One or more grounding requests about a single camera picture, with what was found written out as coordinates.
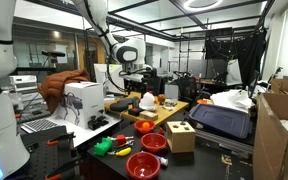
ceiling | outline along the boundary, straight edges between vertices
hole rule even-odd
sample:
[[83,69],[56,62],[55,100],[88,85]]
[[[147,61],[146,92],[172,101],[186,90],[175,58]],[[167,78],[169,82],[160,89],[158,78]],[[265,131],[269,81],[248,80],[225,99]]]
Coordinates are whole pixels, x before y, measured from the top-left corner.
[[[70,0],[28,1],[44,3],[53,8],[78,14]],[[223,0],[214,8],[196,12],[186,10],[183,6],[185,1],[107,0],[110,30],[115,35],[125,37],[147,34],[171,41],[189,37],[203,39],[206,31],[221,28],[232,28],[236,36],[241,36],[258,29],[275,2],[274,0]],[[191,6],[200,7],[216,1],[195,0]]]

round ceiling light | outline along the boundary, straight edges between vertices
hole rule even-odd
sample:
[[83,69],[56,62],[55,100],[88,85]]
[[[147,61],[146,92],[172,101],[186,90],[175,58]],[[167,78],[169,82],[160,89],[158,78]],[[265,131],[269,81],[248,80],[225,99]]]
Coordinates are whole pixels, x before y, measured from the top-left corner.
[[198,6],[198,7],[195,7],[195,6],[191,5],[193,2],[198,2],[198,1],[199,0],[187,0],[184,3],[184,8],[186,10],[189,10],[189,11],[204,11],[204,10],[211,9],[211,8],[214,8],[214,7],[218,6],[219,4],[222,3],[223,0],[216,0],[215,2],[209,3],[207,5],[201,5],[201,6]]

green toy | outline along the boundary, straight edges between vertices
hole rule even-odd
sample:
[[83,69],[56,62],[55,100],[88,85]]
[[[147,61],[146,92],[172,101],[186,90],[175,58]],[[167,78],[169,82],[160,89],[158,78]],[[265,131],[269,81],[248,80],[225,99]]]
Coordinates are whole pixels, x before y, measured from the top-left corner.
[[97,143],[94,146],[94,154],[97,156],[105,156],[105,153],[111,149],[112,140],[110,138],[102,138],[102,143]]

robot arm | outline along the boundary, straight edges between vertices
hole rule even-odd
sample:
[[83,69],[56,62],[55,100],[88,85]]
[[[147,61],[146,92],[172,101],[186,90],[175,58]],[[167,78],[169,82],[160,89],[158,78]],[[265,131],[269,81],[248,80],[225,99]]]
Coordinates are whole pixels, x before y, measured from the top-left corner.
[[142,39],[130,39],[124,43],[117,42],[111,34],[107,23],[106,0],[72,0],[75,7],[92,25],[94,31],[103,42],[106,54],[114,60],[126,64],[137,65],[136,69],[143,68],[145,57],[145,42]]

orange fruit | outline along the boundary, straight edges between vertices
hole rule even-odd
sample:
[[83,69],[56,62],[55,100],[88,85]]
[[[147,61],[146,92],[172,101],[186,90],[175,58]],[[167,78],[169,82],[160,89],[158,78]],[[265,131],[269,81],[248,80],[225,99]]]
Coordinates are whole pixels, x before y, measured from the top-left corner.
[[148,122],[144,122],[143,124],[142,124],[142,129],[149,129],[151,126],[150,126],[150,124],[148,123]]

